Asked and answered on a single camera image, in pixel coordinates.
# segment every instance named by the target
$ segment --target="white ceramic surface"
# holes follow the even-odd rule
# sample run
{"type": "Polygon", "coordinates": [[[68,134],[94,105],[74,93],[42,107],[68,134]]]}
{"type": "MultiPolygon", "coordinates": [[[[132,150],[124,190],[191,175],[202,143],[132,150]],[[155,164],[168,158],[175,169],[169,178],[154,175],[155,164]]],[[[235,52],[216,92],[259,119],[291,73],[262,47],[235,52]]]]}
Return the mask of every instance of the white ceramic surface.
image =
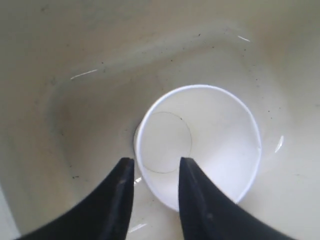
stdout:
{"type": "MultiPolygon", "coordinates": [[[[320,1],[10,0],[0,8],[0,239],[90,193],[160,96],[210,84],[239,97],[262,156],[241,207],[320,236],[320,1]]],[[[136,171],[128,240],[181,240],[136,171]]]]}
{"type": "Polygon", "coordinates": [[[247,106],[211,85],[188,85],[160,97],[137,129],[134,151],[142,177],[167,207],[179,211],[181,157],[193,158],[238,203],[257,174],[258,125],[247,106]]]}

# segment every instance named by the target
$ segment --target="white paper cup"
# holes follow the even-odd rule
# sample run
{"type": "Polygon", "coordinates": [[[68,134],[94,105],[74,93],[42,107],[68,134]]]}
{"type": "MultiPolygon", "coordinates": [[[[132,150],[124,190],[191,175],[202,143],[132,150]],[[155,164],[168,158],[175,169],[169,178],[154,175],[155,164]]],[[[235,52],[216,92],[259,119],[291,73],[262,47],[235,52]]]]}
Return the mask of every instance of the white paper cup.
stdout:
{"type": "Polygon", "coordinates": [[[262,147],[253,115],[236,96],[215,86],[189,85],[151,106],[136,130],[134,151],[152,193],[179,211],[181,157],[193,158],[238,203],[254,181],[262,147]]]}

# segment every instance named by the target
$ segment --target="paper cup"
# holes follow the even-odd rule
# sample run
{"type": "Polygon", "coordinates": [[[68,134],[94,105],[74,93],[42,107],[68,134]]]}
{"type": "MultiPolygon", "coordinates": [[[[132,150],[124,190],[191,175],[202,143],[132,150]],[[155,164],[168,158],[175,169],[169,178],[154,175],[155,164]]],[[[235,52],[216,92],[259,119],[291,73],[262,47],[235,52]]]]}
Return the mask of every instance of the paper cup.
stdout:
{"type": "Polygon", "coordinates": [[[193,158],[238,203],[257,174],[262,146],[252,113],[236,96],[215,86],[189,85],[151,106],[136,130],[134,151],[152,193],[179,211],[181,157],[193,158]]]}

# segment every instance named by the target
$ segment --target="cup rim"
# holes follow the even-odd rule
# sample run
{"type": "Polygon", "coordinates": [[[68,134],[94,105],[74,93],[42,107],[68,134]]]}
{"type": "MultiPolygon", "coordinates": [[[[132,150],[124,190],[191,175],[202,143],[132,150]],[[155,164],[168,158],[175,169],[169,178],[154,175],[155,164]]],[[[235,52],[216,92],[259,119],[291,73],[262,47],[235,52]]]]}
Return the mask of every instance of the cup rim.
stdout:
{"type": "Polygon", "coordinates": [[[256,176],[257,176],[259,165],[260,165],[260,161],[261,161],[261,156],[262,156],[262,141],[261,141],[261,136],[260,136],[260,131],[259,131],[259,128],[258,128],[258,124],[257,124],[253,114],[251,113],[250,109],[237,96],[235,96],[232,93],[230,93],[229,91],[227,91],[227,90],[225,90],[223,88],[217,87],[217,86],[212,86],[212,85],[208,85],[208,84],[194,84],[194,85],[186,85],[186,86],[178,87],[178,88],[175,88],[175,89],[169,91],[168,93],[162,95],[158,100],[156,100],[152,104],[152,106],[148,109],[148,111],[144,115],[141,123],[138,125],[138,128],[136,130],[137,133],[135,134],[136,138],[134,139],[134,146],[133,146],[134,147],[134,153],[135,153],[136,162],[137,162],[138,168],[139,168],[139,170],[141,172],[142,178],[145,180],[145,182],[146,182],[147,186],[149,187],[149,189],[151,190],[151,192],[156,196],[156,198],[158,198],[160,200],[161,203],[163,203],[168,208],[170,208],[170,209],[172,209],[172,210],[174,210],[176,212],[179,212],[179,206],[178,206],[178,208],[176,208],[174,205],[166,202],[162,198],[162,195],[157,191],[157,189],[154,188],[152,182],[149,179],[148,174],[146,173],[146,170],[144,169],[144,165],[143,165],[142,157],[141,157],[141,148],[140,148],[140,146],[141,146],[143,129],[145,128],[146,123],[147,123],[148,119],[150,118],[150,116],[153,114],[154,110],[165,99],[167,99],[168,97],[170,97],[170,96],[172,96],[174,94],[186,91],[186,90],[190,90],[190,89],[212,89],[212,90],[218,90],[218,91],[228,95],[229,97],[233,98],[235,101],[237,101],[241,105],[241,107],[244,108],[244,110],[248,113],[248,115],[249,115],[249,117],[251,119],[251,123],[253,125],[254,132],[255,132],[255,134],[257,136],[257,143],[258,143],[258,147],[259,147],[260,151],[258,153],[258,157],[256,159],[254,169],[253,169],[253,171],[251,173],[250,180],[248,181],[246,187],[243,189],[241,194],[235,200],[235,203],[237,204],[247,194],[248,190],[252,186],[252,184],[253,184],[256,176]]]}

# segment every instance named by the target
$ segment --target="white sink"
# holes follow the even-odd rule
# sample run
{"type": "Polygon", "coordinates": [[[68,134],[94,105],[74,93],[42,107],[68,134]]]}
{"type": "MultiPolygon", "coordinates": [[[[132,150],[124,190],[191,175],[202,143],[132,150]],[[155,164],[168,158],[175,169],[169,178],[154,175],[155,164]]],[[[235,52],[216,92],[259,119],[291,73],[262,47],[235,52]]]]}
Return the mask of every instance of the white sink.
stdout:
{"type": "MultiPolygon", "coordinates": [[[[262,138],[240,206],[320,236],[320,1],[11,0],[0,9],[0,239],[87,196],[161,95],[210,84],[239,97],[262,138]]],[[[178,213],[136,170],[128,240],[182,240],[178,213]]]]}

